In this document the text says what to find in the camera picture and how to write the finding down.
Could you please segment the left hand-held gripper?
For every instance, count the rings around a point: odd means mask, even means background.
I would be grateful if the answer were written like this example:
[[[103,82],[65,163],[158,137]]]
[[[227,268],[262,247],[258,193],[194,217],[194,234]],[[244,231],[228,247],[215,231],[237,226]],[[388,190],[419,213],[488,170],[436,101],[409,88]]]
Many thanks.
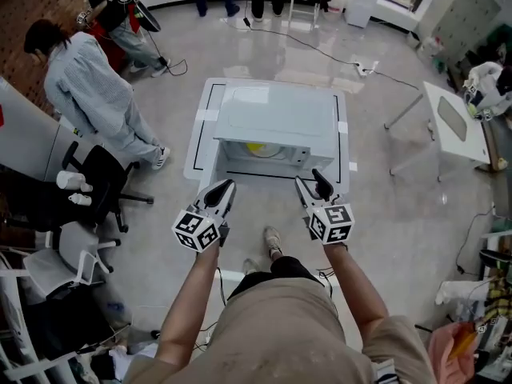
[[[218,181],[201,190],[195,202],[181,210],[172,225],[178,243],[197,253],[216,242],[223,246],[230,232],[226,216],[236,190],[232,179]]]

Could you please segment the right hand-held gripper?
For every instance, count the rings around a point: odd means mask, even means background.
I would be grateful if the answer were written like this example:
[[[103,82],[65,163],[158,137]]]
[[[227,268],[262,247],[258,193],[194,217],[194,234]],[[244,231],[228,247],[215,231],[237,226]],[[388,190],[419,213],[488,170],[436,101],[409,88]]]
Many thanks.
[[[354,215],[343,196],[334,193],[329,180],[317,169],[312,169],[316,181],[316,197],[305,181],[296,176],[295,189],[302,206],[306,209],[306,225],[313,240],[323,245],[346,242],[354,228]]]

